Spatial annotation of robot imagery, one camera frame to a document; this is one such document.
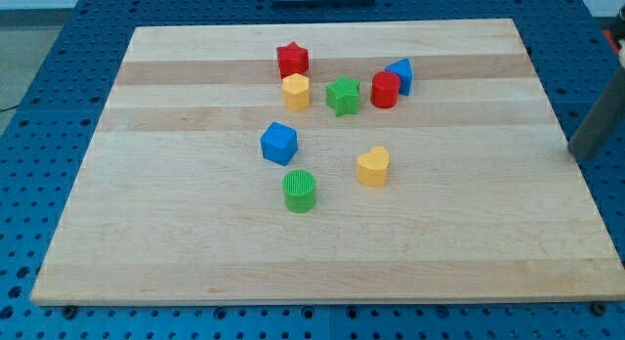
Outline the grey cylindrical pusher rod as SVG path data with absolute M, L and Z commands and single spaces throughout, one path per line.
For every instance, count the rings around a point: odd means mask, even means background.
M 619 66 L 597 101 L 570 138 L 567 149 L 576 160 L 597 155 L 624 119 L 624 67 Z

